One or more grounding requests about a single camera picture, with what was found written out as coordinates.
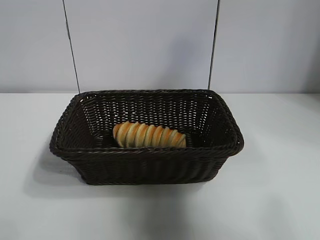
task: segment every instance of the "bread roll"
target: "bread roll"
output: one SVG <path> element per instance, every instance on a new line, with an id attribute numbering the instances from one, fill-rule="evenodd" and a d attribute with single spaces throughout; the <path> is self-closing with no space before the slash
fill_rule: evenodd
<path id="1" fill-rule="evenodd" d="M 121 148 L 186 147 L 186 135 L 168 127 L 124 122 L 114 126 L 113 137 Z"/>

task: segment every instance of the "twisted pastry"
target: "twisted pastry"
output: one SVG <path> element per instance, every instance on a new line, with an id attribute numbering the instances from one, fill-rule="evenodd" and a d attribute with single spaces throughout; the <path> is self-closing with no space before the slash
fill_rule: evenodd
<path id="1" fill-rule="evenodd" d="M 168 127 L 124 122 L 114 126 L 113 138 L 121 148 L 186 147 L 186 135 Z"/>

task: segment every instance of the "white table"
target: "white table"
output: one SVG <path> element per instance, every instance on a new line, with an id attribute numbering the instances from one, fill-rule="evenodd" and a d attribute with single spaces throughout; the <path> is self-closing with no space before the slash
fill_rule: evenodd
<path id="1" fill-rule="evenodd" d="M 319 240 L 320 95 L 223 94 L 245 139 L 217 177 L 90 186 L 51 155 L 73 94 L 0 94 L 0 240 Z"/>

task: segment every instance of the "dark brown wicker basket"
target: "dark brown wicker basket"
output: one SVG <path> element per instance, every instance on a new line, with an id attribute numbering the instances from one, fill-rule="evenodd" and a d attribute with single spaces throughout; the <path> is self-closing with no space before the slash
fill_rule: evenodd
<path id="1" fill-rule="evenodd" d="M 120 148 L 115 124 L 162 125 L 186 134 L 186 148 Z M 53 154 L 91 185 L 187 184 L 214 178 L 240 152 L 243 136 L 224 100 L 209 90 L 106 90 L 76 95 L 58 121 Z"/>

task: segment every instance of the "basket rim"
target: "basket rim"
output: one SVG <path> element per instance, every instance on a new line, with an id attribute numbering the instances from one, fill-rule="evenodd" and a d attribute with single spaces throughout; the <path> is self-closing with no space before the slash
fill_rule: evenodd
<path id="1" fill-rule="evenodd" d="M 206 94 L 209 97 L 217 98 L 225 118 L 229 121 L 230 126 L 232 127 L 232 131 L 236 135 L 233 142 L 229 142 L 227 144 L 222 145 L 215 145 L 212 147 L 193 147 L 187 146 L 184 148 L 177 148 L 177 147 L 129 147 L 129 148 L 120 148 L 120 147 L 93 147 L 93 148 L 66 148 L 59 145 L 59 138 L 61 136 L 62 129 L 65 128 L 70 121 L 70 112 L 74 110 L 74 106 L 78 104 L 81 99 L 90 95 L 97 95 L 103 96 L 106 94 L 115 94 L 115 93 L 123 93 L 123 94 L 134 94 L 134 93 L 145 93 L 145 94 L 174 94 L 174 93 L 199 93 L 199 94 Z M 69 160 L 79 160 L 79 158 L 84 158 L 86 155 L 86 159 L 100 159 L 105 158 L 107 156 L 114 156 L 114 155 L 131 155 L 131 154 L 192 154 L 194 151 L 197 151 L 197 155 L 199 152 L 203 154 L 203 156 L 212 156 L 213 157 L 231 157 L 239 153 L 244 147 L 244 139 L 240 132 L 236 121 L 230 112 L 227 104 L 225 101 L 213 90 L 207 89 L 156 89 L 156 90 L 99 90 L 99 91 L 86 91 L 75 95 L 69 105 L 66 107 L 65 111 L 63 112 L 62 116 L 60 117 L 58 123 L 56 124 L 52 138 L 49 144 L 50 151 L 58 157 L 67 158 Z"/>

